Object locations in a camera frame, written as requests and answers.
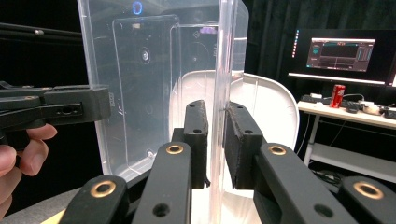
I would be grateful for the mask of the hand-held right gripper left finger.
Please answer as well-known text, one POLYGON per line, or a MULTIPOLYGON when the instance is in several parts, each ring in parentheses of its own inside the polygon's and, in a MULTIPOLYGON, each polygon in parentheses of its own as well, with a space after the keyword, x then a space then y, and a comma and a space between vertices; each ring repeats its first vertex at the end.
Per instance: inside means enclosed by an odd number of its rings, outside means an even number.
POLYGON ((186 105, 184 127, 173 130, 172 141, 183 142, 191 148, 191 187, 209 186, 206 176, 208 121, 205 101, 197 100, 186 105))

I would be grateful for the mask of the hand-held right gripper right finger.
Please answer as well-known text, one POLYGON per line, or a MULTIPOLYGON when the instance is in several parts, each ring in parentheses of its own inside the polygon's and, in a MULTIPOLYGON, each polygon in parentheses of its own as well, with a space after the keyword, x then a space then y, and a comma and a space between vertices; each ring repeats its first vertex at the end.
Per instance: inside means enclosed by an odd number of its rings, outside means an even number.
POLYGON ((248 110, 235 102, 226 109, 224 152, 234 189, 254 189, 253 157, 263 135, 248 110))

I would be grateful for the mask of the clear plastic container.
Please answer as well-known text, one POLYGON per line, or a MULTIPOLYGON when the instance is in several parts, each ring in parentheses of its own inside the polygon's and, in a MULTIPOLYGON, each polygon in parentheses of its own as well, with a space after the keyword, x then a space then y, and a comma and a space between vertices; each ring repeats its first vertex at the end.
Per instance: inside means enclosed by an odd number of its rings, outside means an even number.
POLYGON ((244 73, 248 9, 242 0, 77 0, 89 84, 105 85, 111 115, 96 122, 103 171, 138 178, 205 102, 206 176, 192 193, 192 224, 220 224, 225 110, 244 73))

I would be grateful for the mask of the black metal bar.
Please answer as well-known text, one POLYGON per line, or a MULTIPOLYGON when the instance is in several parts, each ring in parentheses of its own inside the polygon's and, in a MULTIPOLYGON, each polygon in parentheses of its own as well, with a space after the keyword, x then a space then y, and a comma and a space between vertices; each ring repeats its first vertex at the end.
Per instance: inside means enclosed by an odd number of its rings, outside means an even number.
POLYGON ((81 40, 82 34, 50 28, 0 22, 0 36, 17 36, 34 39, 81 40))

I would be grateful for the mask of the white desk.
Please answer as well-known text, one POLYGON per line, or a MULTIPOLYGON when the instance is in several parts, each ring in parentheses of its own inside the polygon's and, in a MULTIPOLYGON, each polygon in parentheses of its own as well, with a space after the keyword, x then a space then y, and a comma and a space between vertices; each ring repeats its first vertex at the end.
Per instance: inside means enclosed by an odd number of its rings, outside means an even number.
POLYGON ((300 111, 315 116, 313 129, 304 155, 304 164, 306 166, 308 166, 311 161, 319 161, 335 167, 396 183, 396 162, 382 160, 315 142, 321 117, 352 121, 389 130, 396 130, 396 120, 369 115, 363 112, 352 114, 346 112, 345 109, 342 108, 331 108, 326 105, 312 104, 303 101, 300 101, 297 106, 300 111))

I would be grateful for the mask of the red drink can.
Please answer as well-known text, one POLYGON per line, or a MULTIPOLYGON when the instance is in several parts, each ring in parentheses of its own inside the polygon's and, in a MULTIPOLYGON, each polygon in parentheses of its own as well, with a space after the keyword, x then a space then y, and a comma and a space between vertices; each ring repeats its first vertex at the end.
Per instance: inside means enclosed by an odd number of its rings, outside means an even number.
POLYGON ((344 97, 345 90, 346 90, 345 85, 336 84, 333 86, 330 107, 332 107, 332 108, 340 107, 343 97, 344 97))

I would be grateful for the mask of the computer monitor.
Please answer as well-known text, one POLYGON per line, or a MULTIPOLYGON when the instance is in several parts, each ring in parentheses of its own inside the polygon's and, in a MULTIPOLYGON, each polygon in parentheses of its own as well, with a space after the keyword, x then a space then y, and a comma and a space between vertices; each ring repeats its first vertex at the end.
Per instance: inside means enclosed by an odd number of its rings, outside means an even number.
POLYGON ((396 88, 396 30, 298 29, 289 76, 396 88))

